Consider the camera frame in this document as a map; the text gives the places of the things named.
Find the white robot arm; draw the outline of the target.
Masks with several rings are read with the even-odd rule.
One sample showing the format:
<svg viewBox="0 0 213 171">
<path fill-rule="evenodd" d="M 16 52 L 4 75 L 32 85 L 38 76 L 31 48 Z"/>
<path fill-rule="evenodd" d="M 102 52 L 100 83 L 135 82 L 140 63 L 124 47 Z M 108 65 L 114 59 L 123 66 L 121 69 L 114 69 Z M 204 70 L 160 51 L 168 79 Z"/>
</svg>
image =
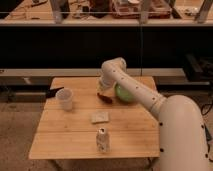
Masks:
<svg viewBox="0 0 213 171">
<path fill-rule="evenodd" d="M 160 171 L 210 171 L 204 120 L 198 105 L 184 95 L 165 97 L 126 73 L 126 61 L 101 65 L 99 85 L 118 83 L 159 122 Z"/>
</svg>

